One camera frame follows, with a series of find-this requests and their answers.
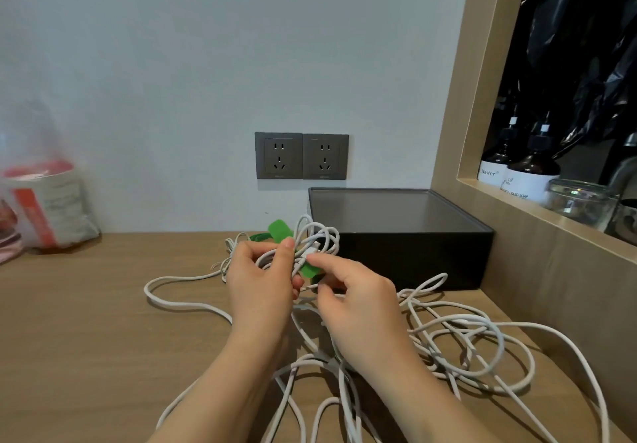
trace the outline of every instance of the forearm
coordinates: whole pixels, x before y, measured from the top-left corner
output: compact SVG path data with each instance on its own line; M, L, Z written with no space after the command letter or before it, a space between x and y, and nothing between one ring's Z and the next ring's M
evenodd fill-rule
M372 383L410 443L497 443L416 356Z
M271 344L231 336L148 443L243 443L272 375L275 352Z

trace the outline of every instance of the wall outlet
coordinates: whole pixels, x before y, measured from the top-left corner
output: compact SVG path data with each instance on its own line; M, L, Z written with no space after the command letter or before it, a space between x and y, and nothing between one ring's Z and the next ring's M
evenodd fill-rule
M303 178L345 180L349 143L348 134L304 134Z
M257 178L302 178L301 133L254 133Z

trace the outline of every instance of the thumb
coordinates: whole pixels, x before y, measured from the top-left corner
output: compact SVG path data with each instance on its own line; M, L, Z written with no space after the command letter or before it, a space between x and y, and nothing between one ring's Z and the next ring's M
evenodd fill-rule
M282 280L290 280L294 265L294 239L285 238L277 247L270 272L274 272Z
M319 282L317 289L317 306L321 317L328 326L338 324L338 319L342 317L343 310L345 309L343 307L343 301L339 300L339 298L334 295L332 287L325 283Z

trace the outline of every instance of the bottle label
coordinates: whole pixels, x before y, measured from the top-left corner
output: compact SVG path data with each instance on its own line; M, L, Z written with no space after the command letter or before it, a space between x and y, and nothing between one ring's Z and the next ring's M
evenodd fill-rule
M82 185L75 169L4 181L13 195L15 212L31 225L29 231L35 236L36 246L65 247L99 234L84 208Z
M478 171L478 181L488 183L500 188L502 181L505 179L506 165L499 163L491 163L490 161L482 161L480 170Z
M544 205L548 197L546 189L548 182L559 175L534 175L532 173L522 173L505 170L502 181L502 191L524 199L529 199Z

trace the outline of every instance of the tangled cable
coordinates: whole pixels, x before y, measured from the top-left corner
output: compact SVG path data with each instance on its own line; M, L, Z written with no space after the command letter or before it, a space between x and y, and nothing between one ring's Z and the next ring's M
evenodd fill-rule
M217 275L221 275L221 279L225 282L227 270L232 260L233 252L241 237L248 238L247 234L245 233L238 234L234 240L232 238L226 238L226 248L229 252L229 257L226 258L223 262L214 264L211 267L211 270L213 270L211 273L201 275L199 277L155 278L147 283L146 286L144 286L144 294L146 294L146 296L151 301L153 301L160 307L190 307L209 310L211 312L219 314L232 324L232 317L227 312L212 305L200 302L170 302L157 297L152 293L152 291L155 290L158 286L171 282L202 280L204 278L215 277ZM303 267L303 265L305 264L305 257L308 253L315 251L321 251L331 254L338 253L338 230L334 227L324 226L321 223L313 221L309 215L303 215L299 219L298 223L296 224L296 229L294 230L294 239L296 241L296 250L292 276L297 274L301 267ZM263 268L264 270L267 270L272 263L275 252L276 250L272 250L260 256L256 262L256 265ZM557 440L553 437L553 435L551 435L546 427L537 419L537 417L531 412L531 410L517 396L517 393L521 392L523 389L530 385L533 377L535 376L535 359L533 358L533 355L531 354L531 351L528 347L526 347L520 340L516 339L515 337L504 334L500 330L500 327L530 327L548 331L558 336L565 343L567 343L573 350L573 352L577 355L580 363L582 364L582 367L584 367L586 375L589 377L591 386L593 387L593 391L595 393L599 407L601 443L609 443L609 420L608 410L606 408L606 401L604 400L600 385L598 384L597 379L595 378L593 371L591 370L591 367L589 366L586 359L584 358L584 355L577 348L577 346L568 337L549 326L524 322L494 322L490 320L489 316L485 312L475 309L474 307L471 307L469 305L446 301L421 302L418 300L418 297L422 297L434 292L445 283L446 279L447 274L441 273L435 277L430 278L429 280L426 280L416 289L403 289L399 293L397 293L397 297L400 301L400 306L402 308L408 309L414 320L418 324L416 327L410 329L408 332L416 350L425 355L431 362L431 364L427 366L428 369L430 369L430 371L437 378L446 379L449 382L454 395L458 399L460 399L458 381L462 381L463 383L468 384L469 386L477 388L481 391L508 395L531 418L531 420L536 424L539 431L542 432L544 437L550 443L557 443ZM308 291L316 286L317 284L305 286L301 289L301 291ZM307 335L305 330L299 324L299 321L295 315L296 311L310 310L318 314L318 316L320 317L318 309L308 303L311 302L313 299L313 296L301 296L299 297L299 301L292 307L292 321L294 323L294 326L296 326L299 334L303 338L305 344L307 345L307 348L310 350L310 353L298 358L295 362L277 370L272 376L278 384L279 388L281 388L281 391L283 392L283 398L281 399L281 402L276 409L275 415L273 416L269 431L267 433L267 437L264 441L265 443L272 443L275 438L276 431L278 430L279 423L281 422L281 419L283 417L285 407L289 405L299 424L301 443L306 443L307 429L305 426L305 420L303 419L303 415L301 414L299 407L292 398L292 387L294 385L294 380L300 367L318 366L331 372L338 379L339 397L334 396L327 398L321 403L321 405L319 405L317 413L314 417L314 423L312 424L310 443L316 443L317 435L319 432L320 419L325 412L325 409L334 404L339 404L343 407L345 426L349 441L351 441L352 443L362 443L362 424L364 423L370 431L370 434L374 441L376 443L381 443L381 440L378 437L378 433L371 423L370 419L361 410L361 400L359 398L358 391L352 378L352 372L354 371L354 369L347 364L346 360L344 360L333 339L332 348L334 351L334 356L332 357L319 349L314 341ZM455 307L467 312L452 314L450 316L441 316L434 310L434 308L442 306ZM423 323L418 315L416 307L425 309L434 317L434 319L432 321ZM432 332L427 331L428 328L438 324L442 325L443 328L434 330ZM454 334L455 336L457 336L459 341L462 341L464 343L464 356L460 367L451 364L447 359L445 359L435 343L435 339L444 334ZM495 338L498 344L497 351L490 361L486 361L484 358L482 358L482 356L478 353L474 346L475 339L480 336ZM524 376L524 378L514 384L505 383L502 378L500 378L500 376L498 376L496 373L498 362L500 362L505 352L506 342L517 344L523 350L528 360L527 374ZM469 369L471 366L471 361L474 357L480 362L480 364L482 365L482 369ZM290 375L288 376L287 382L284 383L282 375L288 372L290 373ZM484 376L485 374L491 374L498 385L490 386L489 384L481 381L479 378L481 376ZM162 425L165 418L186 396L187 392L195 385L196 382L197 381L192 383L168 407L166 407L157 422L157 428Z

